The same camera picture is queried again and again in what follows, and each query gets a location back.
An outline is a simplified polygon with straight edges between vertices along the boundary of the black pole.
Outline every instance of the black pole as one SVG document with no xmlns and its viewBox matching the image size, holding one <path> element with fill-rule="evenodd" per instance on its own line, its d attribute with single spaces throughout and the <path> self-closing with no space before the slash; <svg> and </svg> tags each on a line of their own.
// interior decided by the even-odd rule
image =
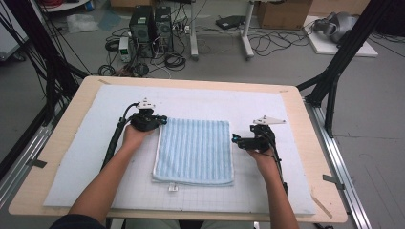
<svg viewBox="0 0 405 229">
<path fill-rule="evenodd" d="M 17 32 L 12 27 L 12 24 L 7 21 L 6 17 L 0 15 L 0 24 L 3 25 L 27 54 L 36 73 L 47 80 L 45 94 L 45 96 L 47 96 L 47 103 L 26 132 L 15 143 L 5 159 L 0 163 L 0 178 L 7 173 L 14 161 L 19 157 L 41 123 L 47 125 L 48 122 L 52 120 L 54 117 L 54 106 L 57 101 L 59 101 L 61 97 L 72 98 L 75 95 L 78 84 L 75 81 L 74 75 L 81 78 L 87 76 L 86 73 L 69 64 L 66 59 L 60 55 L 36 15 L 31 1 L 4 0 L 4 2 L 40 55 L 40 57 L 31 56 L 31 52 L 20 39 Z"/>
<path fill-rule="evenodd" d="M 332 122 L 339 77 L 372 34 L 392 2 L 393 0 L 371 0 L 328 67 L 321 74 L 297 86 L 298 90 L 303 91 L 315 85 L 313 91 L 306 96 L 306 101 L 313 107 L 320 107 L 322 100 L 329 95 L 325 128 L 330 137 L 333 137 Z"/>
</svg>

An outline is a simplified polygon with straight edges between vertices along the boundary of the wooden table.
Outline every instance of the wooden table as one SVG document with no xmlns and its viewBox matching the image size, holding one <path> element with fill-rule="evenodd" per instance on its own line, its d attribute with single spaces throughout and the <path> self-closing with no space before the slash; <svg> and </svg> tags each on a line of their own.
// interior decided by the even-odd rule
<svg viewBox="0 0 405 229">
<path fill-rule="evenodd" d="M 98 89 L 105 84 L 136 85 L 168 88 L 193 88 L 229 90 L 238 92 L 263 92 L 280 94 L 284 100 L 296 146 L 307 174 L 308 184 L 316 214 L 310 217 L 297 216 L 298 221 L 345 222 L 347 213 L 342 199 L 333 183 L 323 180 L 322 175 L 330 176 L 316 133 L 309 120 L 301 95 L 293 86 L 260 85 L 245 83 L 225 83 L 207 81 L 118 78 L 89 76 L 81 84 L 73 101 L 57 124 L 48 143 L 38 159 L 48 162 L 45 168 L 32 167 L 22 184 L 9 211 L 16 215 L 63 216 L 69 208 L 44 207 L 43 202 L 53 184 L 59 163 L 68 150 L 83 117 L 87 114 Z M 108 215 L 113 218 L 144 219 L 212 219 L 212 220 L 256 220 L 269 221 L 265 214 L 235 214 L 207 212 L 175 212 L 112 209 Z"/>
</svg>

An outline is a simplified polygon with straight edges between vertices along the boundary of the cardboard box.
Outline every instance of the cardboard box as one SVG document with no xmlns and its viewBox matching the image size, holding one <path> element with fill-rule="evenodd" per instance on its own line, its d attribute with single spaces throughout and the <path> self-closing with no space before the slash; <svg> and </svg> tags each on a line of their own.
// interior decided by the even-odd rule
<svg viewBox="0 0 405 229">
<path fill-rule="evenodd" d="M 110 0 L 114 10 L 134 10 L 137 5 L 155 6 L 155 0 Z"/>
<path fill-rule="evenodd" d="M 282 4 L 261 3 L 257 13 L 263 29 L 301 30 L 312 0 L 287 0 Z"/>
<path fill-rule="evenodd" d="M 370 0 L 313 0 L 309 15 L 327 17 L 331 12 L 345 11 L 360 15 Z"/>
</svg>

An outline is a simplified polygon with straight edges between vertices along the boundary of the towel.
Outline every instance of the towel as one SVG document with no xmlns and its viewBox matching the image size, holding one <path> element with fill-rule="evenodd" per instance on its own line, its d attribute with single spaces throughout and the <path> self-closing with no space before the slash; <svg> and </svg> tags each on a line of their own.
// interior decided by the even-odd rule
<svg viewBox="0 0 405 229">
<path fill-rule="evenodd" d="M 161 127 L 153 178 L 194 185 L 233 182 L 229 122 L 168 118 Z"/>
</svg>

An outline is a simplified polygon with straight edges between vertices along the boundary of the computer tower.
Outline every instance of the computer tower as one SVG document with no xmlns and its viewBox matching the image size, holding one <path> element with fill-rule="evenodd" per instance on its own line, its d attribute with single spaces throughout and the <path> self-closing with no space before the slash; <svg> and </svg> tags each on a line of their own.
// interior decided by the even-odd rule
<svg viewBox="0 0 405 229">
<path fill-rule="evenodd" d="M 137 43 L 151 43 L 156 39 L 156 26 L 151 6 L 135 6 L 129 29 L 135 46 Z"/>
<path fill-rule="evenodd" d="M 155 50 L 157 49 L 157 47 L 156 46 L 154 47 L 153 44 L 151 44 L 151 43 L 139 43 L 137 51 L 136 51 L 136 55 L 141 58 L 155 57 L 154 56 L 155 52 L 154 52 L 153 48 L 155 48 Z"/>
<path fill-rule="evenodd" d="M 174 49 L 171 9 L 169 7 L 156 8 L 155 23 L 159 38 L 159 52 L 172 52 Z"/>
</svg>

